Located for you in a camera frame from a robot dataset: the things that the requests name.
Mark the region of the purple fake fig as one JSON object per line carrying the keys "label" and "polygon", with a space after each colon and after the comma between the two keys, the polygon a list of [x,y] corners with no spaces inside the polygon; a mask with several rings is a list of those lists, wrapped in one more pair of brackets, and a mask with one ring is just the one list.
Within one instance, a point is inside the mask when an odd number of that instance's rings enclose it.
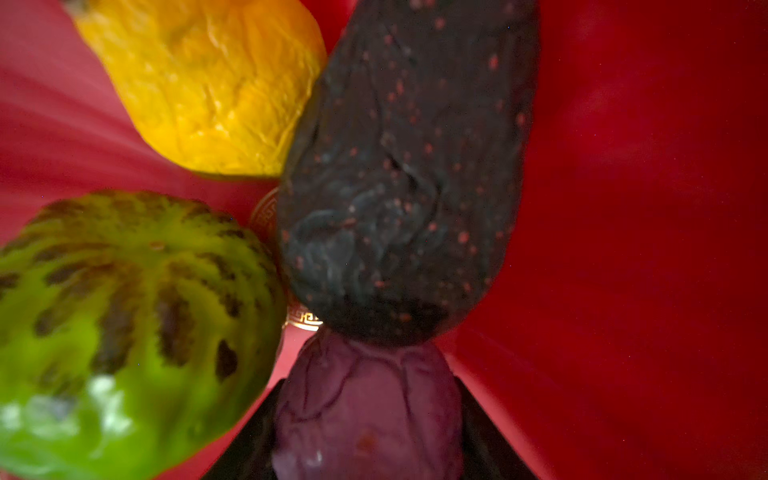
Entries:
{"label": "purple fake fig", "polygon": [[382,348],[321,328],[282,386],[280,479],[458,479],[462,402],[431,342]]}

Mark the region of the dark fake avocado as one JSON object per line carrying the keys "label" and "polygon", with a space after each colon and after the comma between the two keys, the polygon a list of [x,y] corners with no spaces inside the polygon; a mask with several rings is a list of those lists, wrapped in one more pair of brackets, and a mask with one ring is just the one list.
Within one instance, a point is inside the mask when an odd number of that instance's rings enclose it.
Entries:
{"label": "dark fake avocado", "polygon": [[539,59],[534,1],[360,1],[314,85],[279,187],[297,299],[377,345],[460,323],[520,205]]}

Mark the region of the yellow fake pear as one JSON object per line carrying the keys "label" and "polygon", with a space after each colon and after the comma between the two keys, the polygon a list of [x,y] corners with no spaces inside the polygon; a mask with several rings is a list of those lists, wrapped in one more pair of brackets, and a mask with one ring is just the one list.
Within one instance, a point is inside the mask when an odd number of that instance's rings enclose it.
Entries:
{"label": "yellow fake pear", "polygon": [[217,177],[276,178],[326,59],[299,1],[68,1],[142,139]]}

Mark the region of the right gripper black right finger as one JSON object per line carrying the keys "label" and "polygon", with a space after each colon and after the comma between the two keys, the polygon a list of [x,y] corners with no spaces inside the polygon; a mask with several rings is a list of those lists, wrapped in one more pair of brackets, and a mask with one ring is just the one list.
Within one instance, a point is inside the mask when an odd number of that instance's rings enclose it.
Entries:
{"label": "right gripper black right finger", "polygon": [[455,376],[462,402],[465,480],[536,480],[464,382]]}

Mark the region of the green fake custard apple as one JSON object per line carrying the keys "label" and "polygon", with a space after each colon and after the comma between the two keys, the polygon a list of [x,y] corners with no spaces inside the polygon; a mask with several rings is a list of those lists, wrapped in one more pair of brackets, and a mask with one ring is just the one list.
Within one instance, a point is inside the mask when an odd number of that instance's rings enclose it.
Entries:
{"label": "green fake custard apple", "polygon": [[41,208],[1,250],[1,468],[152,479],[266,388],[286,314],[270,249],[150,191]]}

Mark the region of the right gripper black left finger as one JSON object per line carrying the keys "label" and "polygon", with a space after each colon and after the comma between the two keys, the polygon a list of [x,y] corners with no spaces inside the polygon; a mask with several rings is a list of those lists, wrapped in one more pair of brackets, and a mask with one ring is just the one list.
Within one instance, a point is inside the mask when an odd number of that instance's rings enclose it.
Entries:
{"label": "right gripper black left finger", "polygon": [[279,380],[202,480],[277,480],[272,466]]}

